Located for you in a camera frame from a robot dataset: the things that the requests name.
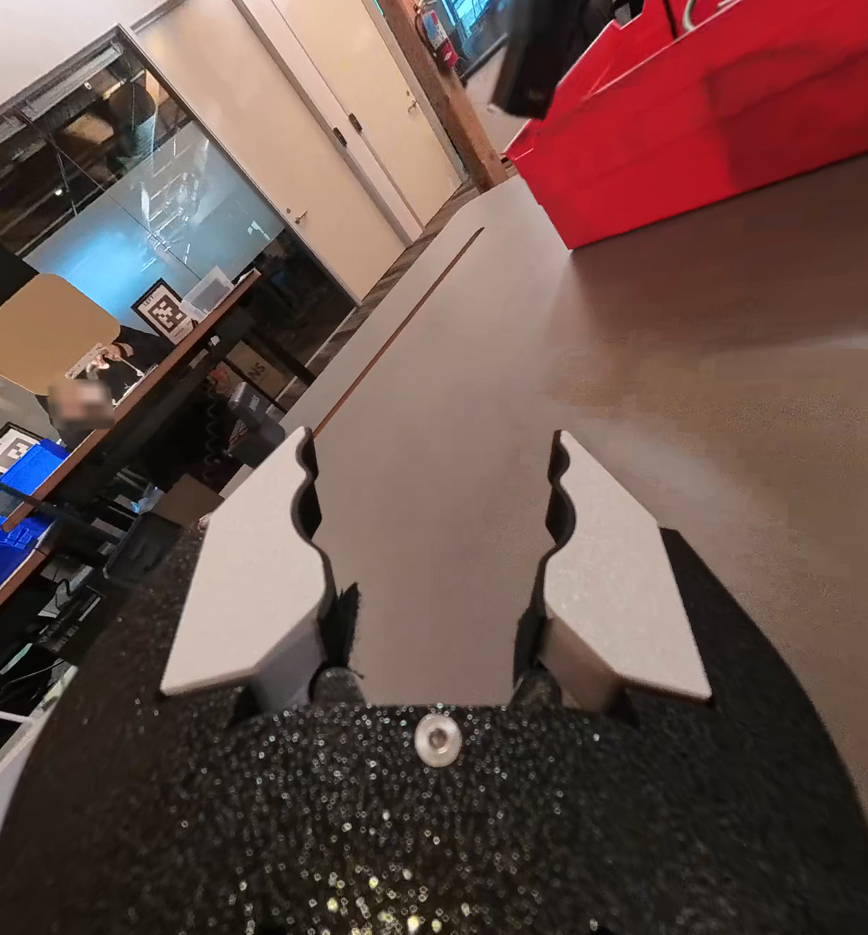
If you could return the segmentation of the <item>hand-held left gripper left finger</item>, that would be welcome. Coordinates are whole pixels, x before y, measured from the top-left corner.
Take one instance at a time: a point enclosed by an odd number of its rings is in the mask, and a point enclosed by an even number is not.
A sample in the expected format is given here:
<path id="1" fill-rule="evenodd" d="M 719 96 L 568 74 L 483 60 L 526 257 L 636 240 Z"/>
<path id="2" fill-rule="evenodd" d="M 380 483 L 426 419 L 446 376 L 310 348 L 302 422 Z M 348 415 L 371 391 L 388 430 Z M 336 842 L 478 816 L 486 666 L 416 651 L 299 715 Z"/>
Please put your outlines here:
<path id="1" fill-rule="evenodd" d="M 206 532 L 160 690 L 249 688 L 261 708 L 307 704 L 328 660 L 334 603 L 311 429 L 298 427 L 219 506 Z"/>

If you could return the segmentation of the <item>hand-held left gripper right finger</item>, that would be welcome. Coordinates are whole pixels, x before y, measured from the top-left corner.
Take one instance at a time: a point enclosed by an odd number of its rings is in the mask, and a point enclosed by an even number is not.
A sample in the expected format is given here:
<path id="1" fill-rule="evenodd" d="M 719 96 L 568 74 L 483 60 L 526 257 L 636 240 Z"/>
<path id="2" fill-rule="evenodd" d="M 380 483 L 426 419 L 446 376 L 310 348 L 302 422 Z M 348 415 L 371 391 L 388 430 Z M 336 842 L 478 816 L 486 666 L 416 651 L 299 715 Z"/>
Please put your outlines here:
<path id="1" fill-rule="evenodd" d="M 536 660 L 585 711 L 626 689 L 708 703 L 658 521 L 567 430 L 554 433 L 548 479 L 554 546 L 536 574 Z"/>

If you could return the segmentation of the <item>printed cardboard box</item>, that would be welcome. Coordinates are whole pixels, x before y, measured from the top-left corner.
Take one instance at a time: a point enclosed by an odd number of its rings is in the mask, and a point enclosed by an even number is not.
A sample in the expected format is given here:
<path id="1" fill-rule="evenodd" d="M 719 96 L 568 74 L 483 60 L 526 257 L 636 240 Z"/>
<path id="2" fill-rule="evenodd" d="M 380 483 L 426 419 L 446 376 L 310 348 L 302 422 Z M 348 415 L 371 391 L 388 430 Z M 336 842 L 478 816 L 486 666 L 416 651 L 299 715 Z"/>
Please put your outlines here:
<path id="1" fill-rule="evenodd" d="M 316 374 L 290 351 L 274 341 L 240 341 L 225 363 L 254 389 L 264 394 L 280 413 L 287 413 L 316 380 Z"/>

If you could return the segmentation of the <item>wooden desk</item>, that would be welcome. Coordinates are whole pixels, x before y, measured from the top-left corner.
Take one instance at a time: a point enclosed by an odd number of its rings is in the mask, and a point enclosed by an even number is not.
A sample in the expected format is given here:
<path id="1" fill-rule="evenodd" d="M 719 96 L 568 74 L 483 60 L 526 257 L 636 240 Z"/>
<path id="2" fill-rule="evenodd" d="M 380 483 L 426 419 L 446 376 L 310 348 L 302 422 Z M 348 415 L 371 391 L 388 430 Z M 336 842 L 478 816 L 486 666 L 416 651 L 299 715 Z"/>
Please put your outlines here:
<path id="1" fill-rule="evenodd" d="M 74 526 L 78 536 L 96 539 L 98 530 L 80 520 L 80 512 L 104 492 L 245 337 L 254 322 L 248 295 L 261 277 L 255 268 L 242 277 L 194 332 L 119 404 L 113 426 L 90 433 L 32 494 L 0 482 L 0 489 L 21 503 L 8 514 L 3 529 L 11 530 L 41 513 L 53 519 L 49 534 Z"/>

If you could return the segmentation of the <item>printed tag board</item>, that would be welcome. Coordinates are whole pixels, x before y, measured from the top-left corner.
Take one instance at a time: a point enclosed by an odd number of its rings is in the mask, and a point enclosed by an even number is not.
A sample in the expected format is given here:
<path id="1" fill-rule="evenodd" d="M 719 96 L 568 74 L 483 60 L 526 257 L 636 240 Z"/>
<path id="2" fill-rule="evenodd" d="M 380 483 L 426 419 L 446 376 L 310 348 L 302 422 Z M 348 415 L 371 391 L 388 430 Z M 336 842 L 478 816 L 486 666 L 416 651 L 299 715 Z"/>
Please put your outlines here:
<path id="1" fill-rule="evenodd" d="M 44 438 L 12 422 L 0 427 L 0 477 Z"/>
<path id="2" fill-rule="evenodd" d="M 183 310 L 181 298 L 164 279 L 153 283 L 131 309 L 172 345 L 180 344 L 194 330 L 194 319 Z"/>

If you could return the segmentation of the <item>clear plastic box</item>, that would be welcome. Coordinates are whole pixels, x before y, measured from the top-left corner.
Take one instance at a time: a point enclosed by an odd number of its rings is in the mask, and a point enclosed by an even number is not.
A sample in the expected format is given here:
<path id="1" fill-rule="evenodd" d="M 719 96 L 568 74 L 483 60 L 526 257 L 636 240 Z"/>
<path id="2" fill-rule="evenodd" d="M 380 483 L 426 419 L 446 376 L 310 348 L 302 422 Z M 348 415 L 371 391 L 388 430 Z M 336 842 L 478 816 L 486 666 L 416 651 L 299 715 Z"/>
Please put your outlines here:
<path id="1" fill-rule="evenodd" d="M 226 298 L 235 286 L 217 265 L 214 266 L 182 299 L 182 304 L 208 313 Z"/>

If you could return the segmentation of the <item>glass partition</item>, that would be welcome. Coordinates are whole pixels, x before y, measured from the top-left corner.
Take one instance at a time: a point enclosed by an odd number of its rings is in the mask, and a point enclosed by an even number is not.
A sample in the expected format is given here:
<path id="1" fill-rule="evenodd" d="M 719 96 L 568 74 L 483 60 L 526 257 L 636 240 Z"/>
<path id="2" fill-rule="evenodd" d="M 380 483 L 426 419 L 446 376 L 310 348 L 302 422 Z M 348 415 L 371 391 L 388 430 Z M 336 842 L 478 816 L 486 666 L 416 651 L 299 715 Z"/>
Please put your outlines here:
<path id="1" fill-rule="evenodd" d="M 353 299 L 181 100 L 117 37 L 0 110 L 0 247 L 121 323 L 150 287 L 185 298 L 252 271 L 264 335 L 302 367 Z"/>

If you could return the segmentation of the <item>red plastic bin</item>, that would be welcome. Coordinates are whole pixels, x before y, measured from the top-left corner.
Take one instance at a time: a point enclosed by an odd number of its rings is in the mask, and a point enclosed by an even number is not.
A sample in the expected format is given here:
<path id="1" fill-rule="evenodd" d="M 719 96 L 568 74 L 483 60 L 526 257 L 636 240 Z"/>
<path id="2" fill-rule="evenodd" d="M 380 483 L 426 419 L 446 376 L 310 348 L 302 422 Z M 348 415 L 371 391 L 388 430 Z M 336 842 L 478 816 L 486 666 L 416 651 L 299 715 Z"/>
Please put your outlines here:
<path id="1" fill-rule="evenodd" d="M 569 249 L 868 154 L 868 2 L 645 2 L 506 155 Z"/>

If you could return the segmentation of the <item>white double door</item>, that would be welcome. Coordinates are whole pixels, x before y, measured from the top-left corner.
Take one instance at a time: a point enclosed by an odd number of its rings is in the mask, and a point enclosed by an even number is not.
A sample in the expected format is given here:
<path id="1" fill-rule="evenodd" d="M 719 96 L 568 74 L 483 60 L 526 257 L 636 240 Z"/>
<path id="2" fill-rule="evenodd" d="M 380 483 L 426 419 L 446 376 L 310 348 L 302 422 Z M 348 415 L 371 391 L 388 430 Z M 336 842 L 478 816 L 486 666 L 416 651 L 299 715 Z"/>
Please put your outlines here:
<path id="1" fill-rule="evenodd" d="M 332 151 L 286 216 L 363 299 L 466 175 L 377 2 L 235 2 Z"/>

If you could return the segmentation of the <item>red fire extinguisher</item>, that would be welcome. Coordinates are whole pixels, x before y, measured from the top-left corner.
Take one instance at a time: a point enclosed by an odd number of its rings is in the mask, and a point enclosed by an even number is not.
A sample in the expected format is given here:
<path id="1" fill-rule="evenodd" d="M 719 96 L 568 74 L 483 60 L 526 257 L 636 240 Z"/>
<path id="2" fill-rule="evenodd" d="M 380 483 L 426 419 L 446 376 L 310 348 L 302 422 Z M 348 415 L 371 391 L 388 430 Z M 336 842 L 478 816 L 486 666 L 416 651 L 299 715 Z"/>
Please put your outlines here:
<path id="1" fill-rule="evenodd" d="M 414 25 L 440 72 L 450 74 L 459 60 L 451 35 L 440 16 L 442 4 L 435 1 L 414 2 Z"/>

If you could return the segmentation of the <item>wooden post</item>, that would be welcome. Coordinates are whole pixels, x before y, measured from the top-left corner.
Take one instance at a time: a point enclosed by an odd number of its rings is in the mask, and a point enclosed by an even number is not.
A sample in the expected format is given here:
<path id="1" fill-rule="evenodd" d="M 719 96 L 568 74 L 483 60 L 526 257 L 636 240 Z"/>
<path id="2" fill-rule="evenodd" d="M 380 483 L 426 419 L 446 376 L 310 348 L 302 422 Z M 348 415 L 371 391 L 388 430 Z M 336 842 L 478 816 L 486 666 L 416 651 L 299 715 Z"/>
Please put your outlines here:
<path id="1" fill-rule="evenodd" d="M 477 190 L 484 193 L 507 181 L 507 170 L 459 77 L 440 64 L 423 37 L 413 4 L 402 1 L 380 1 L 379 4 L 411 71 Z"/>

